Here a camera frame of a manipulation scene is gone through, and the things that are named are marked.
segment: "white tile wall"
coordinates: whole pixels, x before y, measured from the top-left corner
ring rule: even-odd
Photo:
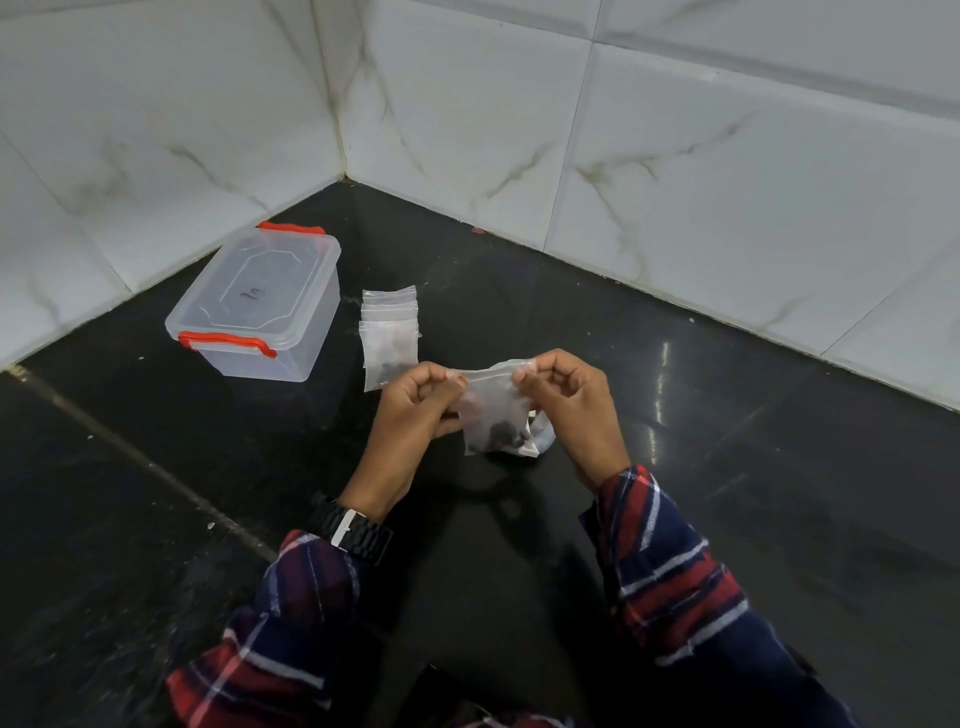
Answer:
[[[960,125],[594,46],[547,252],[821,353],[960,231]]]
[[[643,50],[663,41],[716,53],[727,67],[756,61],[760,72],[803,71],[857,94],[960,109],[958,28],[960,4],[949,0],[603,0],[595,39]]]
[[[75,220],[0,138],[0,367],[130,295]]]
[[[420,0],[452,10],[590,39],[600,0]]]
[[[341,173],[310,6],[273,2],[0,23],[0,131],[133,290]]]
[[[0,0],[0,18],[117,5],[131,0]]]
[[[348,175],[542,248],[589,42],[406,0],[317,9]]]
[[[826,358],[960,410],[960,241],[871,311]]]

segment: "red handle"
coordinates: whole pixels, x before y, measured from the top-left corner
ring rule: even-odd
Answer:
[[[260,349],[260,353],[271,359],[276,359],[276,352],[267,346],[263,339],[257,339],[253,336],[234,336],[232,333],[199,333],[198,331],[181,331],[180,343],[187,349],[193,349],[190,346],[191,341],[199,341],[203,344],[232,344],[235,347],[254,347]]]
[[[303,225],[294,225],[293,223],[272,223],[269,220],[264,220],[257,227],[264,231],[309,232],[314,235],[326,235],[326,231],[319,225],[315,228],[308,228]]]

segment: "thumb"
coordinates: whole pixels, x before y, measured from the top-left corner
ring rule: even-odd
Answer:
[[[462,376],[453,376],[434,387],[433,392],[420,403],[420,407],[440,417],[453,402],[463,395],[466,389],[467,380]]]
[[[537,376],[536,373],[527,369],[518,369],[514,372],[514,384],[520,390],[521,394],[529,397],[535,404],[546,410],[547,417],[550,417],[550,410],[560,404],[564,396],[556,389],[551,387],[545,380]]]

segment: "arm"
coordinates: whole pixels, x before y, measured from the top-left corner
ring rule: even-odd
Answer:
[[[596,494],[585,525],[614,618],[671,678],[770,724],[853,726],[846,707],[783,647],[707,541],[640,466],[631,467],[603,372],[567,352],[514,382],[544,409]]]
[[[330,707],[361,585],[371,567],[303,531],[291,531],[252,606],[230,617],[220,643],[167,678],[190,726],[297,725]]]
[[[778,725],[856,725],[643,467],[608,478],[585,522],[613,616],[656,666]]]
[[[384,388],[370,439],[338,500],[383,522],[410,490],[430,441],[460,428],[445,419],[466,383],[423,363]],[[372,565],[291,531],[252,606],[230,617],[220,643],[167,678],[191,728],[314,725],[330,708],[330,681]]]

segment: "plastic bag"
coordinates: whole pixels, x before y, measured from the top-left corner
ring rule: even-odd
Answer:
[[[417,366],[417,320],[360,322],[364,367],[364,392],[381,389],[411,367]]]
[[[399,291],[364,291],[360,341],[366,376],[364,392],[380,389],[419,361],[417,286]]]
[[[374,305],[364,303],[360,307],[362,321],[416,321],[416,303],[400,303],[395,305]]]
[[[527,431],[530,433],[530,439],[519,448],[504,449],[504,452],[523,457],[540,457],[553,445],[554,440],[557,439],[557,433],[553,431],[553,423],[546,416],[546,412],[537,413],[530,410],[528,418]]]
[[[398,291],[364,291],[363,303],[416,303],[417,286],[408,285]]]
[[[519,449],[530,440],[530,398],[520,394],[512,379],[517,369],[530,363],[529,359],[510,359],[489,369],[455,372],[468,384],[455,405],[464,426],[467,455]]]

